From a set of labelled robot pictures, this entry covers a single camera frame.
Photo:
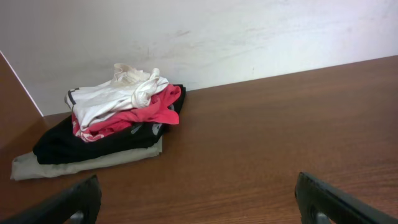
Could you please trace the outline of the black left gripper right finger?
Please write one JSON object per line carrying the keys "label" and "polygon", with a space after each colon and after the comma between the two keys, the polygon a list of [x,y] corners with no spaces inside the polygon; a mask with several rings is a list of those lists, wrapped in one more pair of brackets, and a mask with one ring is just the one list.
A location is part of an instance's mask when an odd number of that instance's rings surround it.
{"label": "black left gripper right finger", "polygon": [[295,199],[302,224],[397,224],[396,218],[370,207],[308,172],[298,175]]}

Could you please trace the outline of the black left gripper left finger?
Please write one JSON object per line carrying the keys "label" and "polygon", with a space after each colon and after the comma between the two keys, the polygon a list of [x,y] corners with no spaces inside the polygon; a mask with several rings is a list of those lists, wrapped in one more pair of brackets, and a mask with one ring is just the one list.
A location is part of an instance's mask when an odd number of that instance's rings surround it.
{"label": "black left gripper left finger", "polygon": [[21,213],[1,221],[1,224],[96,223],[102,192],[96,175],[45,199]]}

